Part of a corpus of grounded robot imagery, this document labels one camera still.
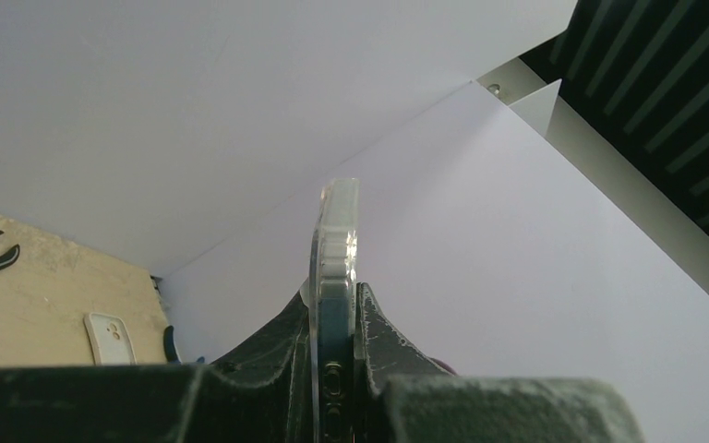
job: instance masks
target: white wall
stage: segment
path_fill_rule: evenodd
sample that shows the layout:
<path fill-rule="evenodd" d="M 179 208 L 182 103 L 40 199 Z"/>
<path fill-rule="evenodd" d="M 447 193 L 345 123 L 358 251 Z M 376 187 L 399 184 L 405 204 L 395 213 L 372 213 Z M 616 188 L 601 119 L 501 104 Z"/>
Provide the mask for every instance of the white wall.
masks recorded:
<path fill-rule="evenodd" d="M 574 4 L 0 2 L 0 212 L 168 273 Z"/>
<path fill-rule="evenodd" d="M 709 441 L 709 297 L 475 84 L 166 279 L 187 357 L 289 300 L 335 176 L 362 180 L 358 277 L 420 349 L 466 375 L 602 378 L 648 441 Z"/>

